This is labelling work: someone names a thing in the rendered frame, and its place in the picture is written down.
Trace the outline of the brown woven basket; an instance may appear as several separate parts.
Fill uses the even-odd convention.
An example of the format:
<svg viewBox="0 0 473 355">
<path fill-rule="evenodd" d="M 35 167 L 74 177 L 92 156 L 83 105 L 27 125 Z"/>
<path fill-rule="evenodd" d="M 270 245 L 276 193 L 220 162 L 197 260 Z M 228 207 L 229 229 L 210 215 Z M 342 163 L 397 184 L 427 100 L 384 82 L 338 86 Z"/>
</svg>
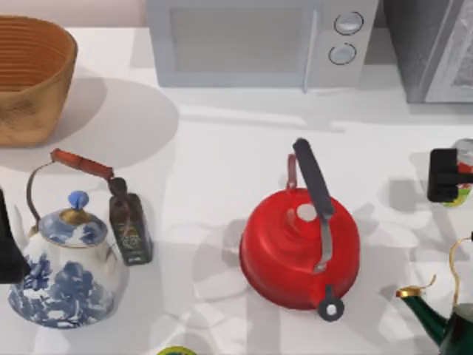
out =
<svg viewBox="0 0 473 355">
<path fill-rule="evenodd" d="M 0 15 L 0 147 L 35 146 L 55 131 L 78 45 L 63 27 Z"/>
</svg>

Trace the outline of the blue and white teapot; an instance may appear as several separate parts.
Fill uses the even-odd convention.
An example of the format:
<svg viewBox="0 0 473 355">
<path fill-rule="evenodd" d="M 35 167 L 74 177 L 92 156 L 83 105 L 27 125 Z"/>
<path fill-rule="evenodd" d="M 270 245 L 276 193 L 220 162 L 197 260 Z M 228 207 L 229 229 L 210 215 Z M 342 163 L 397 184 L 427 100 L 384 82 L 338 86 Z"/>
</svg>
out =
<svg viewBox="0 0 473 355">
<path fill-rule="evenodd" d="M 22 247 L 14 247 L 16 275 L 7 301 L 23 319 L 47 328 L 73 329 L 112 313 L 124 270 L 107 243 L 106 223 L 86 210 L 89 195 L 73 191 L 66 208 L 40 215 L 33 203 L 33 170 L 26 199 L 34 218 Z"/>
</svg>

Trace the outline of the green and yellow round object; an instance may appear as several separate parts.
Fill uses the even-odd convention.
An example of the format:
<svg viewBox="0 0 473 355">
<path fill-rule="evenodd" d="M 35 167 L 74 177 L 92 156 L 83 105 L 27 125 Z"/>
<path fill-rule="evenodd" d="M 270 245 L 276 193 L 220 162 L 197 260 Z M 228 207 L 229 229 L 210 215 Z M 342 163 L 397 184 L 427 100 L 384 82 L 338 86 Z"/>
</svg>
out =
<svg viewBox="0 0 473 355">
<path fill-rule="evenodd" d="M 197 355 L 193 350 L 181 346 L 173 345 L 158 351 L 156 355 Z"/>
</svg>

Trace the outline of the microwave oven door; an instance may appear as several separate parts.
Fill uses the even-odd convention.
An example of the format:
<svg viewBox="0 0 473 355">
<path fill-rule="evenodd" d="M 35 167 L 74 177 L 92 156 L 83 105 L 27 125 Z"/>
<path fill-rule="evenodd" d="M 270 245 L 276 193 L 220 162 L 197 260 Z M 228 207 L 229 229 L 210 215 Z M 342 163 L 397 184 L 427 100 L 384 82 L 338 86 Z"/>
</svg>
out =
<svg viewBox="0 0 473 355">
<path fill-rule="evenodd" d="M 315 0 L 146 0 L 162 87 L 302 89 Z"/>
</svg>

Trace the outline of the pale microwave oven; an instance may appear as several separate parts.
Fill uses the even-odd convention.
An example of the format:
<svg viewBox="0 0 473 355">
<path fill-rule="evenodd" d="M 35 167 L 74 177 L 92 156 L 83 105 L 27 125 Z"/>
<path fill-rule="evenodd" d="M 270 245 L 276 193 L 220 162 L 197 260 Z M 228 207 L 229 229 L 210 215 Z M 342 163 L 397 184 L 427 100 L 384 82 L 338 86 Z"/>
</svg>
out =
<svg viewBox="0 0 473 355">
<path fill-rule="evenodd" d="M 364 59 L 379 0 L 315 0 L 318 11 L 318 32 L 313 52 L 308 91 L 317 88 L 354 87 L 361 76 Z M 356 11 L 364 18 L 363 27 L 354 35 L 340 35 L 334 30 L 334 21 L 342 13 Z M 357 49 L 353 62 L 336 66 L 328 59 L 332 47 L 343 43 Z"/>
</svg>

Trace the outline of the dark olive oil bottle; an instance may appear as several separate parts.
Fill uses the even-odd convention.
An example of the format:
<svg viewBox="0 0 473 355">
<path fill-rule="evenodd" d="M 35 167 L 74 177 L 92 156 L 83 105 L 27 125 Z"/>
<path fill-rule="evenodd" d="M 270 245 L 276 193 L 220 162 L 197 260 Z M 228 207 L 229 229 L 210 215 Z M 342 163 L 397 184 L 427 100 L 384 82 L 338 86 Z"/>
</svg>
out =
<svg viewBox="0 0 473 355">
<path fill-rule="evenodd" d="M 121 177 L 109 180 L 108 187 L 112 195 L 109 222 L 124 263 L 127 266 L 150 263 L 153 247 L 139 196 L 128 191 L 126 181 Z"/>
</svg>

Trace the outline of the round microwave knob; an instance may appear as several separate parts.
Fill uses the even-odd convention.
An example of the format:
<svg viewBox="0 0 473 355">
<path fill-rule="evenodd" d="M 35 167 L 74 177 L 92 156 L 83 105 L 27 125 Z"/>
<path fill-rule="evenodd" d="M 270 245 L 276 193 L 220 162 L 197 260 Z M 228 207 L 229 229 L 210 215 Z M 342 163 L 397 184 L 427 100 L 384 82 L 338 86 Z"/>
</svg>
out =
<svg viewBox="0 0 473 355">
<path fill-rule="evenodd" d="M 363 16 L 356 11 L 342 13 L 334 21 L 334 30 L 343 36 L 352 36 L 364 25 Z"/>
<path fill-rule="evenodd" d="M 355 60 L 357 49 L 349 43 L 332 47 L 328 52 L 328 59 L 336 66 L 348 65 Z"/>
</svg>

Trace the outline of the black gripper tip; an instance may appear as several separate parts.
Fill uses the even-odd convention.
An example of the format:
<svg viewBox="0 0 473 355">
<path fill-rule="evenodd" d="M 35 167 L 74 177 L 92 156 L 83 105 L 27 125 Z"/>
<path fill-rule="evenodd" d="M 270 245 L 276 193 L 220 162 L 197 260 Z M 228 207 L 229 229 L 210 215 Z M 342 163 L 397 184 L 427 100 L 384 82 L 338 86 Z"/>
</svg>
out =
<svg viewBox="0 0 473 355">
<path fill-rule="evenodd" d="M 0 284 L 20 283 L 29 273 L 30 266 L 14 240 L 0 188 Z"/>
</svg>

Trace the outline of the green kettle with gold trim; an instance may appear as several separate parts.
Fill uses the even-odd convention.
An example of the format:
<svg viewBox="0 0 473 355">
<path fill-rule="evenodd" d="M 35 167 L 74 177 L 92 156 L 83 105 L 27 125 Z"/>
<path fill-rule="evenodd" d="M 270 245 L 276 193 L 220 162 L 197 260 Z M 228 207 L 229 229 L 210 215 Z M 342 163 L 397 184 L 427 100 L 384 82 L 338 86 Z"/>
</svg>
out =
<svg viewBox="0 0 473 355">
<path fill-rule="evenodd" d="M 399 288 L 395 296 L 412 311 L 426 334 L 438 347 L 438 355 L 473 355 L 473 302 L 459 303 L 460 276 L 455 268 L 455 252 L 463 242 L 473 243 L 470 237 L 455 242 L 449 250 L 449 269 L 455 282 L 452 310 L 449 317 L 441 316 L 422 298 L 425 286 L 409 285 Z"/>
</svg>

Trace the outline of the red and green can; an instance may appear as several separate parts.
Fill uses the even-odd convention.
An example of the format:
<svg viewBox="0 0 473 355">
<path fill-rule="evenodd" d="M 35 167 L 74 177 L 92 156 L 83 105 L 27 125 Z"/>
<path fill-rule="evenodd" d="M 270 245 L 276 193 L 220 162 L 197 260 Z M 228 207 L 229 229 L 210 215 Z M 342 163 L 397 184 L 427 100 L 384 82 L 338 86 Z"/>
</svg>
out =
<svg viewBox="0 0 473 355">
<path fill-rule="evenodd" d="M 455 141 L 452 148 L 457 150 L 458 171 L 473 174 L 473 138 L 461 138 Z M 452 202 L 444 203 L 444 206 L 457 207 L 463 204 L 473 188 L 473 183 L 460 183 L 457 187 L 457 198 Z"/>
</svg>

